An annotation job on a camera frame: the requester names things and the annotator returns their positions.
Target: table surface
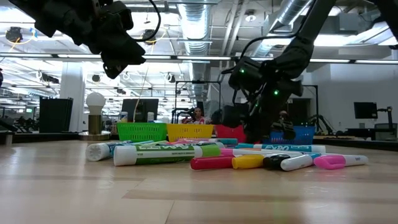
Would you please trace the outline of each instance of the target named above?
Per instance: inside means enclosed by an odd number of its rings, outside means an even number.
[[[292,172],[194,171],[189,164],[114,167],[85,160],[86,142],[0,147],[5,224],[397,223],[398,153],[362,154],[368,166]]]

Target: plastic basket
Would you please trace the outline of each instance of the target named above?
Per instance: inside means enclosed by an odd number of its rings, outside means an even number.
[[[165,123],[117,123],[121,141],[163,141],[166,140]]]
[[[242,125],[239,125],[237,128],[229,128],[222,124],[216,125],[216,135],[218,138],[236,138],[238,143],[245,142],[246,140]]]
[[[283,132],[272,131],[269,139],[263,140],[263,144],[312,144],[313,136],[315,134],[314,126],[294,126],[296,137],[292,140],[283,139]]]
[[[214,125],[212,124],[167,124],[169,141],[180,138],[211,138]]]

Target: yellow marker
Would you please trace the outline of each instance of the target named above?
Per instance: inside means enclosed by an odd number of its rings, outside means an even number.
[[[252,169],[262,167],[263,155],[243,155],[232,159],[234,169]]]

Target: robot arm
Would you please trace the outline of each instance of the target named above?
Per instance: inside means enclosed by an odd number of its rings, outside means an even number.
[[[235,117],[235,120],[240,119],[243,122],[247,142],[255,142],[261,140],[263,136],[269,135],[271,125],[278,120],[279,111],[289,96],[291,94],[302,95],[301,82],[294,82],[292,79],[299,77],[308,66],[313,53],[313,43],[335,2],[336,0],[314,0],[298,32],[295,35],[277,37],[291,38],[295,36],[281,56],[262,63],[245,57],[244,53],[249,45],[255,41],[275,37],[256,38],[244,48],[236,66],[223,72],[231,73],[229,85],[235,91],[241,90],[248,100],[249,111]],[[398,0],[374,0],[374,2],[379,6],[383,18],[397,37]],[[223,119],[223,124],[235,126],[236,122],[231,122],[231,120],[234,119]],[[281,127],[284,131],[284,138],[294,138],[295,134],[291,125],[287,124],[286,127]]]
[[[35,19],[35,28],[48,37],[56,30],[70,36],[76,45],[85,44],[91,53],[101,54],[108,77],[116,78],[128,65],[146,60],[145,50],[137,43],[155,36],[160,26],[146,39],[135,40],[126,32],[134,23],[131,11],[113,0],[9,0]]]

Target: chair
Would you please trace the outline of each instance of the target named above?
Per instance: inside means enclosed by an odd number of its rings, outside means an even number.
[[[397,140],[397,123],[393,123],[392,127],[395,129],[396,134],[392,134],[390,132],[378,132],[378,129],[387,129],[389,128],[388,123],[381,123],[381,124],[375,124],[374,129],[375,129],[375,140],[376,141],[396,141]]]

